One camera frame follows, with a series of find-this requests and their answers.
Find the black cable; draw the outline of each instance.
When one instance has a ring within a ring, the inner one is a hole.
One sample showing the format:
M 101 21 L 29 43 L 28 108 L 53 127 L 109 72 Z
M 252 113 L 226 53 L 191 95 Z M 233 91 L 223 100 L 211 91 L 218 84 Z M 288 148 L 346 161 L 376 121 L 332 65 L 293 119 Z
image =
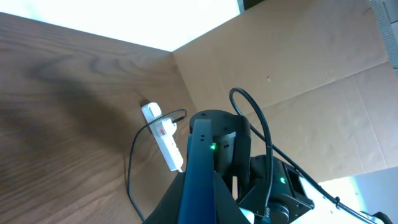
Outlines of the black cable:
M 229 100 L 231 101 L 232 106 L 234 107 L 235 111 L 239 114 L 242 115 L 242 112 L 239 110 L 238 106 L 236 106 L 233 94 L 235 92 L 238 92 L 247 99 L 247 101 L 250 103 L 250 105 L 253 107 L 254 112 L 256 112 L 257 116 L 259 117 L 262 130 L 264 132 L 265 138 L 264 141 L 266 142 L 266 159 L 267 159 L 267 166 L 268 168 L 266 169 L 268 171 L 268 175 L 266 175 L 266 201 L 265 201 L 265 206 L 267 207 L 268 205 L 268 200 L 269 196 L 271 195 L 271 188 L 272 188 L 272 176 L 274 172 L 274 156 L 272 154 L 272 141 L 271 141 L 271 133 L 269 132 L 267 120 L 264 117 L 264 114 L 261 111 L 261 108 L 257 103 L 254 101 L 254 99 L 244 91 L 242 88 L 233 88 L 231 91 L 229 91 Z
M 134 149 L 134 145 L 136 143 L 136 140 L 137 140 L 137 137 L 138 137 L 139 133 L 141 133 L 142 130 L 144 130 L 145 128 L 149 127 L 151 124 L 153 124 L 154 122 L 156 122 L 156 121 L 158 121 L 160 119 L 164 119 L 167 116 L 170 116 L 170 115 L 173 115 L 173 114 L 176 114 L 176 113 L 179 113 L 179 112 L 184 112 L 185 114 L 182 117 L 177 118 L 175 120 L 176 122 L 178 122 L 178 121 L 184 119 L 185 117 L 187 117 L 186 109 L 179 109 L 179 110 L 167 113 L 165 115 L 162 115 L 162 116 L 156 118 L 155 120 L 151 121 L 150 123 L 147 123 L 144 127 L 142 127 L 140 130 L 138 130 L 137 134 L 134 136 L 134 140 L 132 141 L 131 150 L 130 150 L 129 169 L 128 169 L 128 173 L 127 173 L 127 186 L 126 186 L 126 188 L 127 188 L 127 194 L 129 196 L 130 202 L 132 203 L 132 206 L 134 207 L 134 209 L 136 209 L 136 212 L 139 215 L 139 218 L 141 219 L 142 222 L 144 222 L 145 217 L 142 214 L 142 212 L 139 210 L 139 208 L 137 206 L 137 203 L 132 198 L 131 190 L 130 190 L 130 175 L 131 175 L 131 164 L 132 164 L 132 152 L 133 152 L 133 149 Z
M 239 108 L 236 106 L 235 102 L 233 101 L 233 99 L 231 100 L 232 106 L 234 107 L 235 111 L 237 112 L 238 115 L 243 116 L 242 112 L 239 110 Z M 259 136 L 267 145 L 267 138 L 270 138 L 270 136 L 266 136 L 266 138 L 255 128 L 253 127 L 253 125 L 250 124 L 250 129 L 254 132 L 254 134 L 256 134 L 257 136 Z M 364 216 L 362 216 L 361 214 L 359 214 L 358 212 L 355 212 L 354 210 L 352 210 L 351 208 L 347 207 L 346 205 L 344 205 L 343 203 L 340 202 L 340 198 L 336 197 L 334 198 L 333 196 L 331 196 L 326 190 L 324 190 L 314 179 L 311 178 L 310 175 L 308 175 L 298 164 L 296 164 L 289 156 L 287 156 L 285 153 L 283 153 L 280 149 L 278 149 L 278 147 L 276 147 L 275 145 L 272 145 L 272 148 L 275 150 L 275 152 L 277 152 L 280 156 L 282 156 L 288 163 L 290 163 L 295 169 L 297 169 L 302 175 L 303 177 L 317 190 L 319 191 L 323 196 L 325 196 L 329 201 L 331 201 L 332 203 L 334 203 L 336 205 L 337 208 L 341 208 L 344 211 L 346 211 L 347 213 L 353 215 L 354 217 L 360 219 L 363 222 L 369 223 L 369 224 L 375 224 L 374 222 L 372 222 L 371 220 L 368 220 L 367 218 L 365 218 Z

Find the cardboard box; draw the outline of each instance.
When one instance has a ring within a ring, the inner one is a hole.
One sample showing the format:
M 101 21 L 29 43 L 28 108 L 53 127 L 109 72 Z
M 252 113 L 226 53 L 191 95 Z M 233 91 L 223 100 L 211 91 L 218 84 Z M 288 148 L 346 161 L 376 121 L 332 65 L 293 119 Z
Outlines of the cardboard box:
M 398 82 L 367 0 L 267 0 L 174 55 L 198 111 L 234 113 L 228 92 L 244 88 L 318 181 L 398 165 Z

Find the wooden table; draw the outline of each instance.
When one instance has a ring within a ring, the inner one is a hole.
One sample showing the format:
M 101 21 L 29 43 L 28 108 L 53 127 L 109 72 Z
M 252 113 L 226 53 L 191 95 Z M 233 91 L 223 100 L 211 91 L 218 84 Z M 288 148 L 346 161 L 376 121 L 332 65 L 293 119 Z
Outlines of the wooden table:
M 125 173 L 148 101 L 196 113 L 170 52 L 0 14 L 0 223 L 140 223 Z M 147 217 L 176 174 L 148 130 L 134 155 Z

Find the white power strip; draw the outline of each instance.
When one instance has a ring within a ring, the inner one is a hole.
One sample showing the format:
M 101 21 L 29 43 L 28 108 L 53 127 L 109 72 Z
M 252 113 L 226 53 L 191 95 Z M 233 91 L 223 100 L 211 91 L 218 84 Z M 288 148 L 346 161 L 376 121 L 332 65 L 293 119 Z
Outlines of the white power strip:
M 141 111 L 144 113 L 148 123 L 162 116 L 162 111 L 157 103 L 149 103 L 143 106 Z M 173 123 L 171 118 L 164 118 L 151 124 L 149 128 L 159 145 L 160 151 L 162 151 L 170 171 L 178 170 L 182 172 L 183 159 L 173 138 L 173 134 L 177 130 L 177 124 Z

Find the white wall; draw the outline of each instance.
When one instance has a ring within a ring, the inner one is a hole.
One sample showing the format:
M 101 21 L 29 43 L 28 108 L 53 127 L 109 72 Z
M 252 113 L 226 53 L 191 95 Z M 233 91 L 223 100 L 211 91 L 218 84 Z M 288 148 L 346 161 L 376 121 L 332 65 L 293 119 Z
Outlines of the white wall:
M 0 12 L 173 51 L 239 7 L 237 0 L 0 0 Z
M 385 213 L 398 223 L 398 167 L 326 181 L 320 185 L 357 211 Z

